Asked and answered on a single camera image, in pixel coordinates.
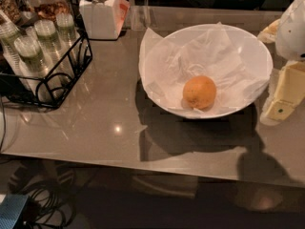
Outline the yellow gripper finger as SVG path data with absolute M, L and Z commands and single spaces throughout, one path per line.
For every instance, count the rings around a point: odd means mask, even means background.
M 275 20 L 273 23 L 268 25 L 263 31 L 261 31 L 258 34 L 257 39 L 267 44 L 274 43 L 278 24 L 279 24 L 279 19 Z
M 274 126 L 287 119 L 305 98 L 305 63 L 288 61 L 281 70 L 274 70 L 260 122 Z

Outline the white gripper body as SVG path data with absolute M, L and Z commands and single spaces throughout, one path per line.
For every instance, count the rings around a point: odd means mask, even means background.
M 277 54 L 287 60 L 305 60 L 305 0 L 294 0 L 282 14 L 275 48 Z

